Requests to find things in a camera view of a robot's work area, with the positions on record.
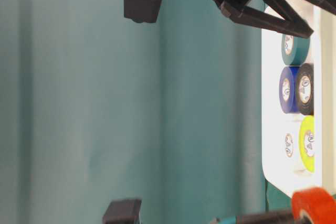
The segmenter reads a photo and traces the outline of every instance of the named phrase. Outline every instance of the tape roll label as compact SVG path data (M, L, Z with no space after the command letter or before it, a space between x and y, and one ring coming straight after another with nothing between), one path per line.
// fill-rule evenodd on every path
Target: tape roll label
M286 154L288 157L291 157L293 155L293 150L294 150L293 138L291 134L286 135L285 145L286 145Z
M282 97L285 102L288 101L290 96L290 82L287 78L282 83Z
M306 133L304 135L304 139L305 139L305 151L306 151L307 155L310 156L310 157L314 157L315 156L314 134L311 131L306 131Z
M293 45L294 45L294 37L291 35L286 35L285 36L285 53L287 55L290 55L290 53L293 50Z
M311 82L308 76L302 76L299 86L300 99L303 103L307 103L311 96Z

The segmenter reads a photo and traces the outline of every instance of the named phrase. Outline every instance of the black plastic bracket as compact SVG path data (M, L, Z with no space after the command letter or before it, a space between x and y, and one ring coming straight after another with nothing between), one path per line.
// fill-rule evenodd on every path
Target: black plastic bracket
M124 17L136 23L155 23L162 0L124 0Z
M102 224L140 224L140 207L140 199L112 201L102 218Z

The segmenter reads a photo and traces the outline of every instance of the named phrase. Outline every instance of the teal fabric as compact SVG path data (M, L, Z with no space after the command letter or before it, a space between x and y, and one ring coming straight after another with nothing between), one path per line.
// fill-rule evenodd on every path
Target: teal fabric
M149 224L264 210L260 30L210 0L151 25L123 0L0 0L0 22L1 223L100 223L125 197Z
M291 208L290 198L270 182L267 184L266 198L269 211Z

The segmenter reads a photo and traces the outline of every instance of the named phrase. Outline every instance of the electrical tape roll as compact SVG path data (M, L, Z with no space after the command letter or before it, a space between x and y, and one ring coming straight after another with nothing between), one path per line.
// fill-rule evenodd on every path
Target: electrical tape roll
M295 220L306 218L314 224L335 223L335 200L323 188L314 187L296 192L291 203Z
M295 82L299 67L285 67L279 81L279 100L284 113L298 113Z
M300 121L283 123L283 154L286 159L286 166L292 171L306 170L300 154L299 136Z
M313 65L303 64L296 77L296 104L303 115L314 115L314 70Z
M314 116L306 116L300 127L299 148L302 162L306 169L313 173L315 171L315 131Z
M299 66L307 58L310 39L283 34L281 45L283 62L288 66Z

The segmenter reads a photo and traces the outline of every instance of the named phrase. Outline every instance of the red tape roll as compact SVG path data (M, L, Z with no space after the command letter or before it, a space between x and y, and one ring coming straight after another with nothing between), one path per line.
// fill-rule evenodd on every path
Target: red tape roll
M294 193L292 211L295 219L308 217L313 224L336 223L336 202L319 187Z

